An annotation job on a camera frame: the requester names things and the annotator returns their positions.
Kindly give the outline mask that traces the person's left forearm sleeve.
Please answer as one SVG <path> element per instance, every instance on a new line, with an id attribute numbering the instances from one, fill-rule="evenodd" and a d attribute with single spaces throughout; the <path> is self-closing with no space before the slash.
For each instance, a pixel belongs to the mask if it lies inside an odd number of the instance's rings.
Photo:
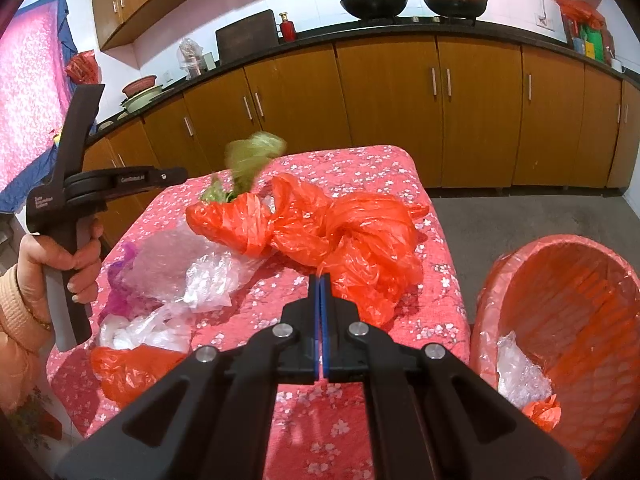
<path id="1" fill-rule="evenodd" d="M 17 410 L 35 387 L 41 370 L 39 352 L 52 336 L 43 298 L 27 301 L 18 286 L 17 265 L 1 277 L 1 411 Z"/>

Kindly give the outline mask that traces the person's left hand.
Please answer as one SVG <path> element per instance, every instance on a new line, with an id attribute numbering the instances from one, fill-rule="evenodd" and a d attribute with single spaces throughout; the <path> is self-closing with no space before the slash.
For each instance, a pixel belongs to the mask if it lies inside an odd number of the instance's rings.
<path id="1" fill-rule="evenodd" d="M 43 323 L 51 321 L 44 284 L 43 269 L 73 271 L 67 285 L 72 299 L 78 304 L 91 304 L 98 296 L 96 280 L 101 271 L 101 243 L 103 226 L 93 220 L 90 238 L 83 248 L 70 254 L 51 237 L 32 234 L 21 240 L 16 279 L 24 304 L 35 318 Z"/>

